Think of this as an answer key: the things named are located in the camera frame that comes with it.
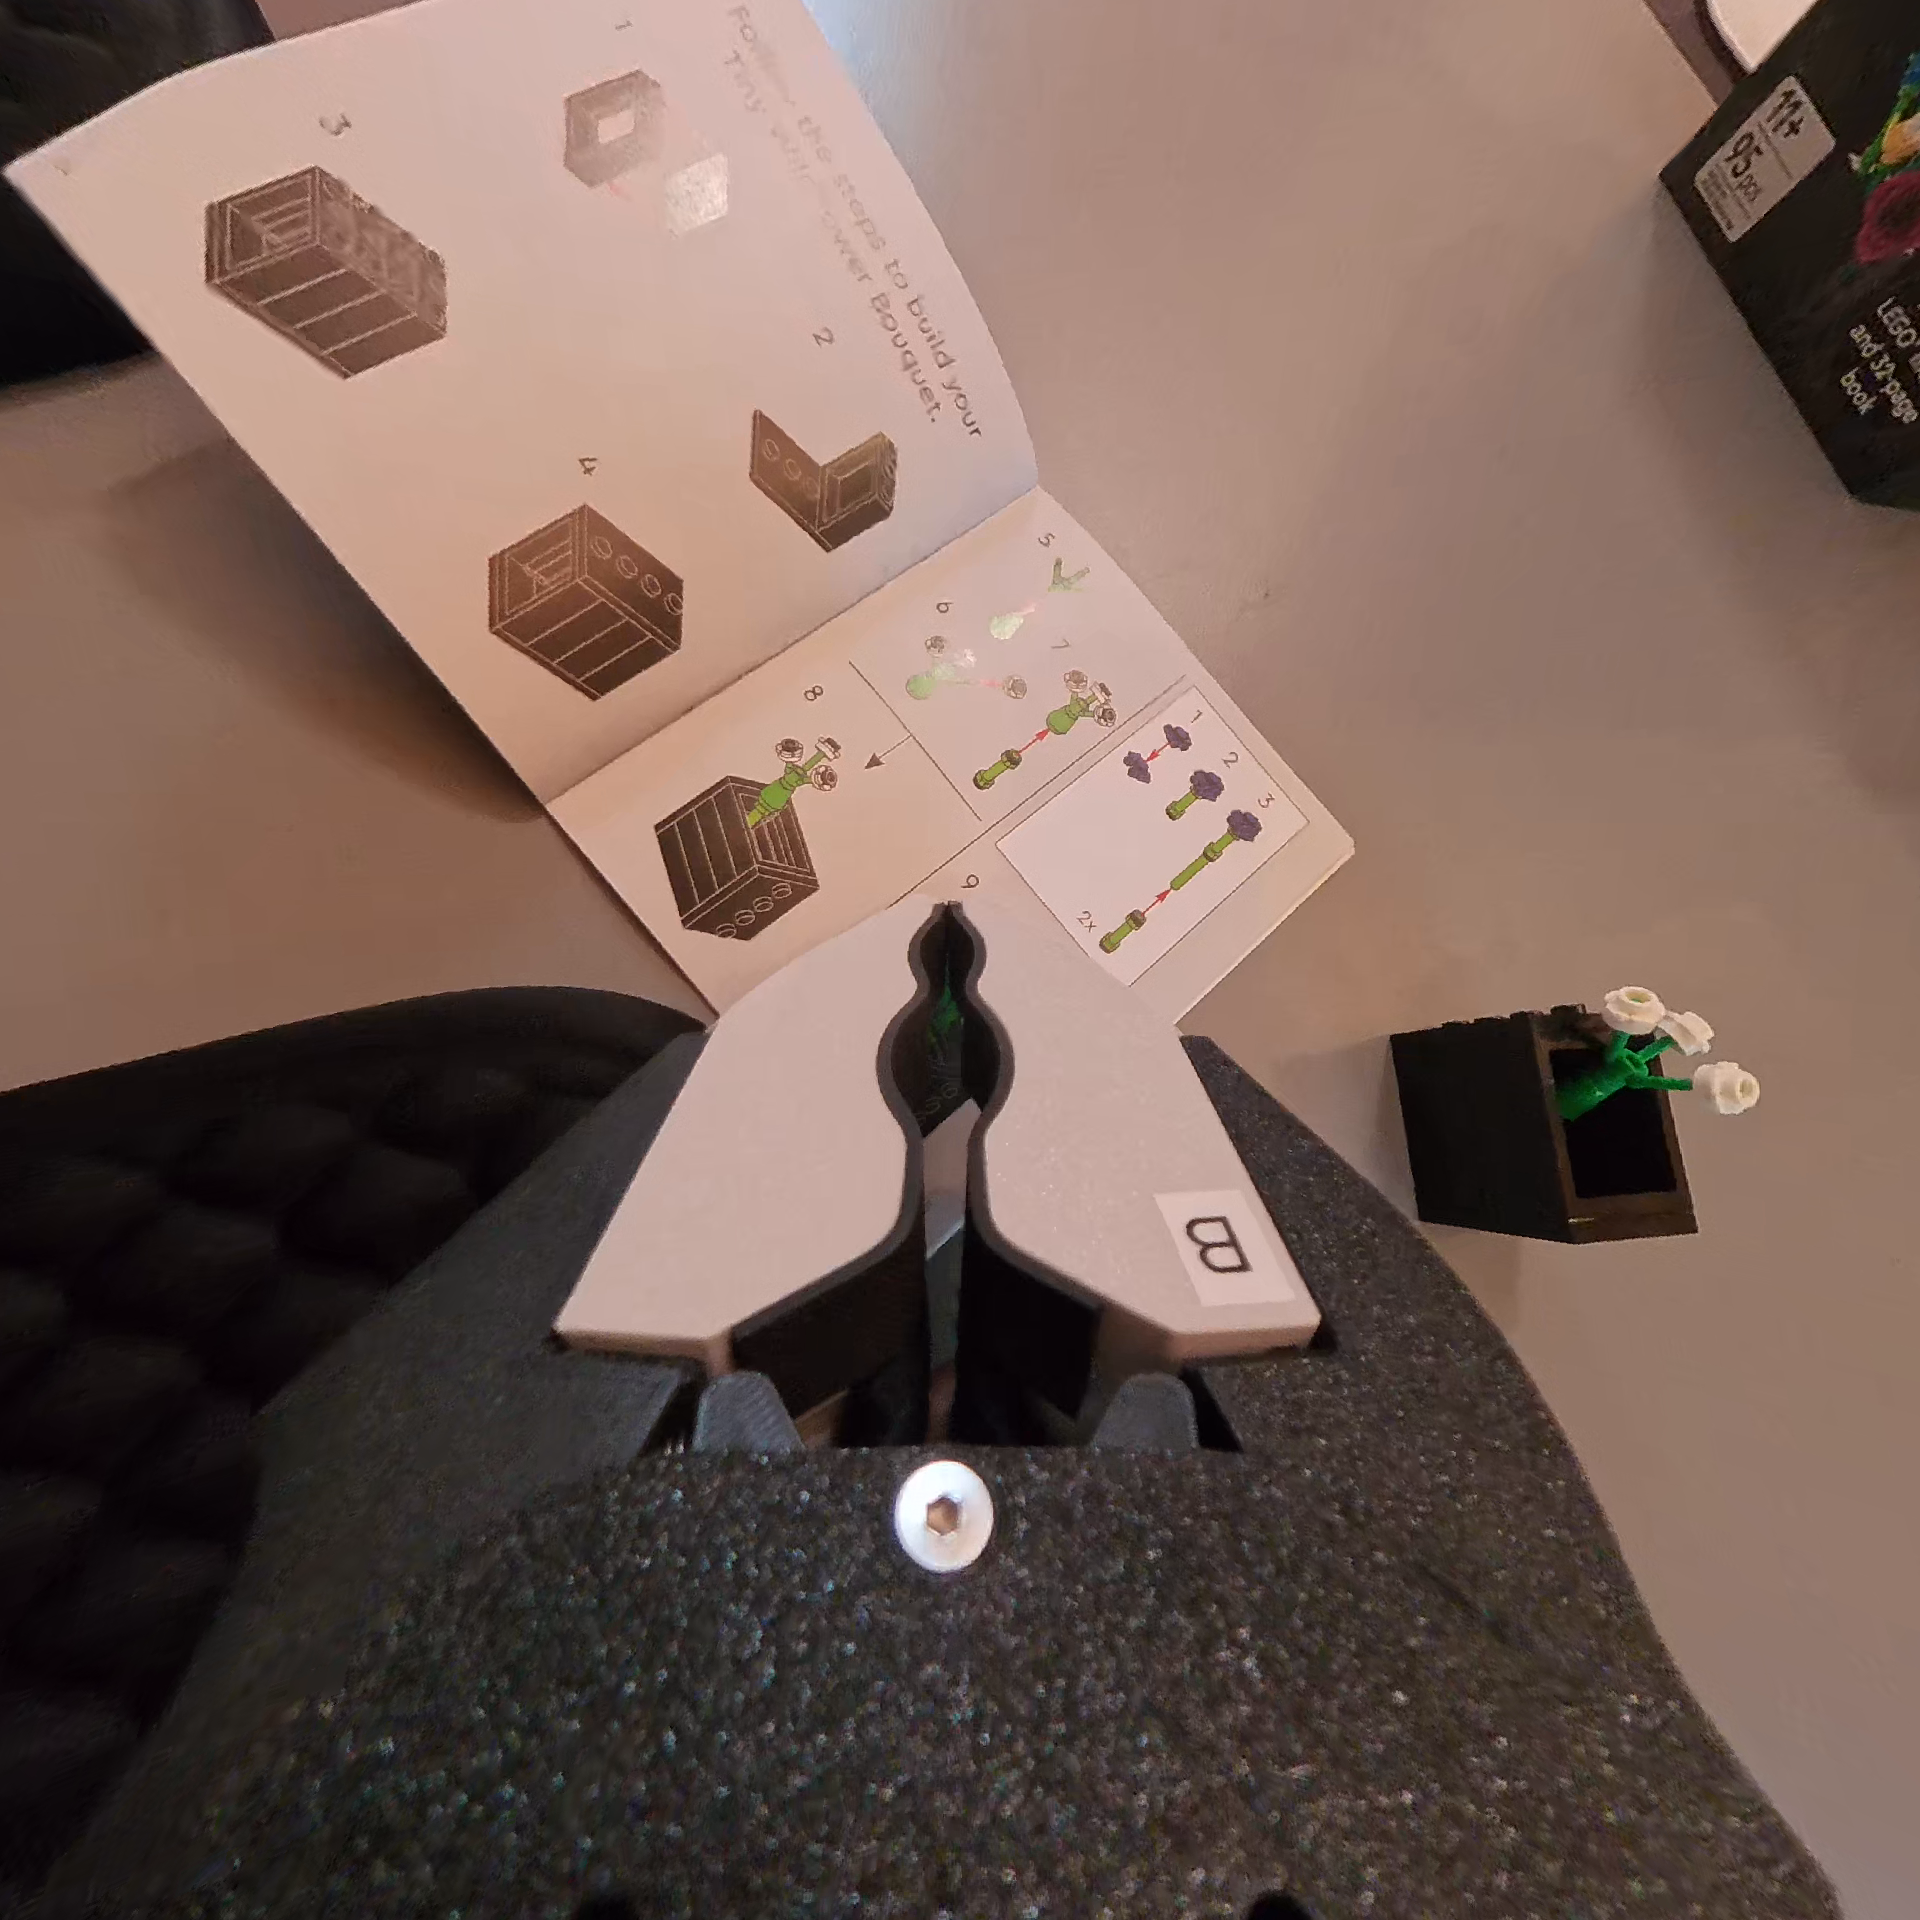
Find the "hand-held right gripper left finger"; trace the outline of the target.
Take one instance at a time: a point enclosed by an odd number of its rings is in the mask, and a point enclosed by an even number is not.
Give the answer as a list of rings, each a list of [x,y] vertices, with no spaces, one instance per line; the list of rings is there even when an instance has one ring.
[[[713,1025],[554,1331],[572,1348],[758,1372],[795,1413],[916,1411],[924,1028],[948,904],[902,901]]]

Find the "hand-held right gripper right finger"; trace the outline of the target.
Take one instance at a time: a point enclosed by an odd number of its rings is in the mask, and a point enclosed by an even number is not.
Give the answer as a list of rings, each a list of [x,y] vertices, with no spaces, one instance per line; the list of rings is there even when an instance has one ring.
[[[956,1369],[1059,1421],[1138,1372],[1308,1344],[1321,1313],[1174,1025],[1002,901],[956,904]]]

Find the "black lego crate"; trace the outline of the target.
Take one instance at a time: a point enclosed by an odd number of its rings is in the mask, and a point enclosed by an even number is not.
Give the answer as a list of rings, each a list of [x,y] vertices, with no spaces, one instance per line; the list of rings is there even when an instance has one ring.
[[[1694,1233],[1665,1089],[1558,1112],[1608,1041],[1574,1003],[1392,1035],[1416,1219],[1572,1244]]]

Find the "white lego flower sprig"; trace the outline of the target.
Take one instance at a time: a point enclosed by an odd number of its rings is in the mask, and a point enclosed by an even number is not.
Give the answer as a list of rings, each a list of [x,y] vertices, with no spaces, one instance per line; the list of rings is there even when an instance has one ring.
[[[1676,1012],[1645,987],[1608,992],[1599,1018],[1609,1028],[1592,1067],[1554,1089],[1558,1116],[1572,1126],[1592,1112],[1618,1089],[1694,1089],[1722,1116],[1747,1112],[1759,1102],[1759,1078],[1737,1061],[1707,1061],[1690,1073],[1659,1073],[1670,1050],[1706,1059],[1713,1049],[1713,1025],[1697,1012]]]

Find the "lego instruction booklet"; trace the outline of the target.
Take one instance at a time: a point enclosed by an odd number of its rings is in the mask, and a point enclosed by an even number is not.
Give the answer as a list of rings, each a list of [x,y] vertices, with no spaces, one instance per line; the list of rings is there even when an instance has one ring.
[[[1351,856],[802,4],[412,4],[11,175],[716,1010],[987,898],[1174,1018]]]

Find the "black lego packaging box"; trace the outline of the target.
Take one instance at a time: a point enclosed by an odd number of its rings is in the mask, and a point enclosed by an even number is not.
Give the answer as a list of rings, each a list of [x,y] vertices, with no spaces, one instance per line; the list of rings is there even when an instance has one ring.
[[[1916,509],[1916,4],[1815,4],[1662,183],[1842,486]]]

